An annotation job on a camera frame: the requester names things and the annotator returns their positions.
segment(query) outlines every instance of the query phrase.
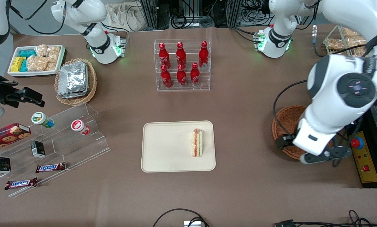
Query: white tray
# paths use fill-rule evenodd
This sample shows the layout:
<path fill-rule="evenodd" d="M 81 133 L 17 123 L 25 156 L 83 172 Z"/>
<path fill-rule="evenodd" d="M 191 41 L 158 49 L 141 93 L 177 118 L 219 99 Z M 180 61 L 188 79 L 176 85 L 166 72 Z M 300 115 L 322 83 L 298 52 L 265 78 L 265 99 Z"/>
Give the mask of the white tray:
<path fill-rule="evenodd" d="M 191 154 L 191 133 L 195 128 L 204 131 L 204 152 L 199 158 L 193 158 Z M 210 121 L 154 122 L 144 126 L 142 171 L 211 171 L 215 166 L 214 133 Z"/>
<path fill-rule="evenodd" d="M 42 72 L 11 72 L 10 68 L 11 68 L 11 65 L 13 64 L 13 60 L 14 60 L 15 57 L 19 56 L 20 51 L 21 50 L 31 50 L 31 49 L 34 49 L 34 47 L 36 47 L 36 46 L 19 46 L 19 47 L 16 47 L 16 49 L 14 50 L 12 59 L 11 59 L 10 64 L 9 64 L 8 74 L 13 76 L 13 77 L 17 77 L 17 78 L 46 76 L 46 75 L 53 75 L 54 76 L 58 72 L 58 70 L 60 70 L 61 63 L 62 63 L 62 60 L 63 60 L 63 55 L 65 54 L 65 47 L 63 45 L 49 45 L 49 46 L 58 46 L 60 48 L 60 55 L 58 56 L 57 65 L 55 66 L 55 70 L 42 71 Z"/>

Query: red button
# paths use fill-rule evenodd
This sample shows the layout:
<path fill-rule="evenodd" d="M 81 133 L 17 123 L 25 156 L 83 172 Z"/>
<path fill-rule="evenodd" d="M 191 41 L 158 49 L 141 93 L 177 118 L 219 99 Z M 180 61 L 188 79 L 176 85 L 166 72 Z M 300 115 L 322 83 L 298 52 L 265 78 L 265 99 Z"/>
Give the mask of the red button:
<path fill-rule="evenodd" d="M 359 139 L 357 139 L 357 138 L 353 138 L 353 139 L 351 140 L 351 146 L 352 146 L 353 148 L 357 148 L 357 147 L 359 147 L 360 145 L 361 145 L 361 142 L 360 142 Z"/>

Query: emergency stop button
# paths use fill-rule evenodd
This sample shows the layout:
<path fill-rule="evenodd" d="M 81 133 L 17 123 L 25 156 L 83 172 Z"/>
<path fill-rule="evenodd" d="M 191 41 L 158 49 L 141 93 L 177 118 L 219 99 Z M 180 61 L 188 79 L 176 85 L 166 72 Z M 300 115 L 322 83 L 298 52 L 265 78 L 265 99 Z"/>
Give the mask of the emergency stop button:
<path fill-rule="evenodd" d="M 364 147 L 364 141 L 361 137 L 356 137 L 351 140 L 351 147 L 361 149 Z"/>

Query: red cookie box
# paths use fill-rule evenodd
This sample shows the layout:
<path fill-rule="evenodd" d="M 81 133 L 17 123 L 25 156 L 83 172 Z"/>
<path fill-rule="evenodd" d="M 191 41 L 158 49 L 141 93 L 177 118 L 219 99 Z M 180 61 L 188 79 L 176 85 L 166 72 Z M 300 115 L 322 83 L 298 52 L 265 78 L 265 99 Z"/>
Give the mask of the red cookie box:
<path fill-rule="evenodd" d="M 30 128 L 19 123 L 10 124 L 0 129 L 0 149 L 31 135 Z"/>

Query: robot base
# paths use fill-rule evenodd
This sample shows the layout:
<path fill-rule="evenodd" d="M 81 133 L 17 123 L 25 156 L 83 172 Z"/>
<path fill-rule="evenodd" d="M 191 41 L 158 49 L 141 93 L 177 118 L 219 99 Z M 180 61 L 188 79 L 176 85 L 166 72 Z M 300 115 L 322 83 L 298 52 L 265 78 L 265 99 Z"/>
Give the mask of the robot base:
<path fill-rule="evenodd" d="M 284 55 L 284 53 L 289 49 L 289 40 L 286 44 L 283 42 L 282 47 L 277 47 L 269 37 L 269 32 L 272 28 L 267 27 L 264 30 L 260 30 L 258 33 L 253 35 L 254 47 L 256 51 L 260 51 L 270 58 L 278 58 Z"/>
<path fill-rule="evenodd" d="M 95 57 L 97 61 L 102 64 L 110 64 L 117 58 L 124 56 L 125 53 L 125 39 L 121 40 L 119 36 L 115 36 L 111 33 L 108 33 L 107 35 L 110 38 L 110 45 L 102 54 L 94 53 L 90 48 L 93 57 Z"/>

